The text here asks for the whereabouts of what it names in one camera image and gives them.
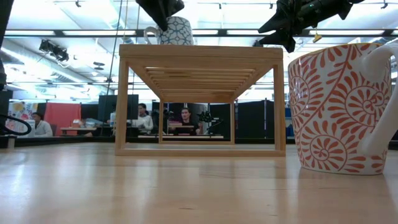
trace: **wooden table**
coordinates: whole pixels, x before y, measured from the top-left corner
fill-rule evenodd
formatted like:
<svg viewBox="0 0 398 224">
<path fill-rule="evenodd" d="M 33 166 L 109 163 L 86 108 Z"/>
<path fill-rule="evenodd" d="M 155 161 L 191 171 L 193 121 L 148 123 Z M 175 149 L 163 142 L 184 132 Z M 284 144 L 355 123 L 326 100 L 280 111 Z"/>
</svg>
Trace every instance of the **wooden table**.
<svg viewBox="0 0 398 224">
<path fill-rule="evenodd" d="M 270 156 L 285 155 L 285 102 L 283 51 L 279 48 L 220 47 L 183 45 L 120 45 L 119 86 L 116 106 L 117 155 L 126 150 L 127 86 L 129 69 L 159 97 L 159 143 L 163 142 L 164 103 L 228 103 L 235 117 L 235 99 L 274 70 L 275 151 Z M 231 119 L 234 144 L 235 119 Z"/>
<path fill-rule="evenodd" d="M 67 134 L 68 131 L 95 131 L 97 128 L 60 128 L 62 131 L 62 134 Z"/>
</svg>

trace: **ceiling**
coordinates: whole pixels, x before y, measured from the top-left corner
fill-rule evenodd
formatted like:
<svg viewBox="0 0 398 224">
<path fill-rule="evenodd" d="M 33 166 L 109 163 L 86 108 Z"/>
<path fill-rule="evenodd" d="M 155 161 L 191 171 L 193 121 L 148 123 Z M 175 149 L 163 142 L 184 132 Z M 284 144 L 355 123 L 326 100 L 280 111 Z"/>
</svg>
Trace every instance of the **ceiling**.
<svg viewBox="0 0 398 224">
<path fill-rule="evenodd" d="M 139 8 L 135 1 L 120 0 L 14 0 L 8 30 L 111 30 L 118 20 L 120 4 L 121 23 L 126 29 L 145 29 L 156 26 L 154 21 Z M 258 29 L 271 18 L 276 7 L 270 9 L 275 0 L 194 0 L 184 1 L 185 9 L 176 14 L 187 18 L 193 29 Z M 398 27 L 398 1 L 366 0 L 353 6 L 345 21 L 338 16 L 329 18 L 318 25 L 318 29 L 395 29 Z M 53 57 L 39 51 L 42 39 L 67 49 L 70 59 L 58 63 Z M 198 45 L 252 46 L 258 37 L 196 37 Z M 316 44 L 312 37 L 295 37 L 296 50 L 284 52 L 285 68 L 293 59 L 325 47 L 346 44 L 355 37 L 324 37 Z M 142 37 L 133 38 L 138 44 L 146 44 Z M 361 42 L 380 39 L 360 38 Z M 13 88 L 34 92 L 38 98 L 96 99 L 106 93 L 106 79 L 111 74 L 115 83 L 110 85 L 110 94 L 117 90 L 118 45 L 121 38 L 69 38 L 69 37 L 11 37 L 6 36 L 1 57 L 8 58 L 6 69 L 8 82 Z M 97 71 L 93 62 L 101 62 L 104 70 Z M 134 94 L 142 100 L 157 97 L 131 71 L 129 82 L 134 82 Z M 239 99 L 256 100 L 271 98 L 272 74 L 266 74 L 259 84 L 245 92 Z"/>
</svg>

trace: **mug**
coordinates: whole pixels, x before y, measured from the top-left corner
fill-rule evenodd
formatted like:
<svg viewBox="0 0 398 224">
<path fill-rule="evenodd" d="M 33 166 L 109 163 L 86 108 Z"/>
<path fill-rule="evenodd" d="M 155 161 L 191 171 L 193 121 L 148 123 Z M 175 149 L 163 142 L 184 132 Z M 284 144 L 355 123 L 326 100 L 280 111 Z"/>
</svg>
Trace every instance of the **mug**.
<svg viewBox="0 0 398 224">
<path fill-rule="evenodd" d="M 193 45 L 193 35 L 191 24 L 187 19 L 178 16 L 166 18 L 167 30 L 163 31 L 160 27 L 147 27 L 144 31 L 144 38 L 148 44 L 152 44 L 148 39 L 148 32 L 155 34 L 157 44 L 174 45 Z"/>
<path fill-rule="evenodd" d="M 289 94 L 301 166 L 339 174 L 381 174 L 398 128 L 390 57 L 398 45 L 348 44 L 289 64 Z"/>
</svg>

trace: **mug handle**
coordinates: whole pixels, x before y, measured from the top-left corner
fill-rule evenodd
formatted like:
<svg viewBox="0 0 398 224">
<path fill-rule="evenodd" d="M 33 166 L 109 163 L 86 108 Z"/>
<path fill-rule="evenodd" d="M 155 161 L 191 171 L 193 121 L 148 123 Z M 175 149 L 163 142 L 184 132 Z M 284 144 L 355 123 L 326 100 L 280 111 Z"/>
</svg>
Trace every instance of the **mug handle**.
<svg viewBox="0 0 398 224">
<path fill-rule="evenodd" d="M 361 61 L 361 73 L 370 81 L 380 79 L 380 71 L 385 69 L 386 62 L 391 56 L 398 60 L 398 44 L 383 45 L 374 49 L 369 55 Z M 398 88 L 395 87 L 379 122 L 373 129 L 373 132 L 364 138 L 359 148 L 365 155 L 382 154 L 389 144 L 391 138 L 398 129 Z"/>
<path fill-rule="evenodd" d="M 155 36 L 157 36 L 158 31 L 157 31 L 157 29 L 155 27 L 146 27 L 145 30 L 144 30 L 144 38 L 145 38 L 146 42 L 148 44 L 152 44 L 149 41 L 148 32 L 151 32 L 151 33 L 155 34 Z"/>
</svg>

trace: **person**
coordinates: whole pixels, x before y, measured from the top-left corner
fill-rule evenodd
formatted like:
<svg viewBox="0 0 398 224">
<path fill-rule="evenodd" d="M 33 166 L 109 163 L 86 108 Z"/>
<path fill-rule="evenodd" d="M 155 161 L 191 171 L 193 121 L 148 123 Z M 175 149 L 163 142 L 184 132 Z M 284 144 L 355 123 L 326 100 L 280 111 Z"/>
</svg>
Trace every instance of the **person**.
<svg viewBox="0 0 398 224">
<path fill-rule="evenodd" d="M 199 125 L 191 122 L 191 110 L 189 108 L 181 109 L 181 119 L 182 126 L 193 126 L 193 128 L 172 128 L 174 134 L 189 134 L 194 136 L 200 133 Z"/>
<path fill-rule="evenodd" d="M 154 128 L 154 122 L 152 121 L 152 117 L 149 116 L 147 105 L 144 103 L 138 104 L 138 120 L 136 121 L 136 126 L 142 133 L 149 133 L 152 128 Z"/>
<path fill-rule="evenodd" d="M 35 120 L 35 137 L 52 137 L 51 125 L 44 121 L 44 116 L 40 113 L 32 113 Z"/>
</svg>

